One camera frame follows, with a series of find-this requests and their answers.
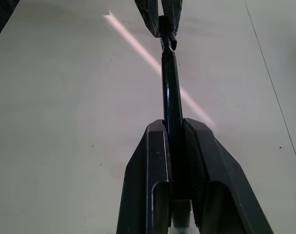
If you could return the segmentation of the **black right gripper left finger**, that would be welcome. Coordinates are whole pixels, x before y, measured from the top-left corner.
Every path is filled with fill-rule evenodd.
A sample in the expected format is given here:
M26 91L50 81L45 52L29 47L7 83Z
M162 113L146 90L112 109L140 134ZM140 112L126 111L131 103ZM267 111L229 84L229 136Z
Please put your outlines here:
M117 234L167 234L171 188L168 137L162 120L150 123L124 174Z

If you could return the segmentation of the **black marker pen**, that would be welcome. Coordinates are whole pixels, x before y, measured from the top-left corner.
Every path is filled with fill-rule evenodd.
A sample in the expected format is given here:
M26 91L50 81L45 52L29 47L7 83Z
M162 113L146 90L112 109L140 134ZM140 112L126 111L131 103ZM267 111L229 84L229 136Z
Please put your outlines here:
M190 221L190 201L186 185L184 133L176 55L171 47L162 52L162 86L164 124L166 126L172 171L171 212L175 228L187 228Z

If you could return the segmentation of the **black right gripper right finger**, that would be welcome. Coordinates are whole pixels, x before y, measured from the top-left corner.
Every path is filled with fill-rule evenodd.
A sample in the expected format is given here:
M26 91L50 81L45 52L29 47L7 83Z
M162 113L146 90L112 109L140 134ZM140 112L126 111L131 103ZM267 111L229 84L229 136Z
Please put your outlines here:
M200 234L274 234L240 164L206 124L183 121L194 219Z

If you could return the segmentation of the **black marker cap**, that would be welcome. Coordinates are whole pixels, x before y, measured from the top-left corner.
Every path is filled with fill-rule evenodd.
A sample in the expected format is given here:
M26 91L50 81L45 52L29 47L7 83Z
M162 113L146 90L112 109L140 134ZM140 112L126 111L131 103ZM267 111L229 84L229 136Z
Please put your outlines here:
M177 40L169 18L165 15L159 16L159 31L160 31L160 42L164 49L167 44L173 51L177 48Z

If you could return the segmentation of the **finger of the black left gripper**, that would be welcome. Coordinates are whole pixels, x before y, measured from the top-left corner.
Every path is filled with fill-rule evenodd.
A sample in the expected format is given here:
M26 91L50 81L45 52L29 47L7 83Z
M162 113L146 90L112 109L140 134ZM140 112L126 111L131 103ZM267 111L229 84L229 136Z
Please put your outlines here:
M164 16L169 20L171 29L170 31L177 35L178 26L182 11L183 0L161 0Z
M155 38L160 38L158 0L135 0L145 26Z

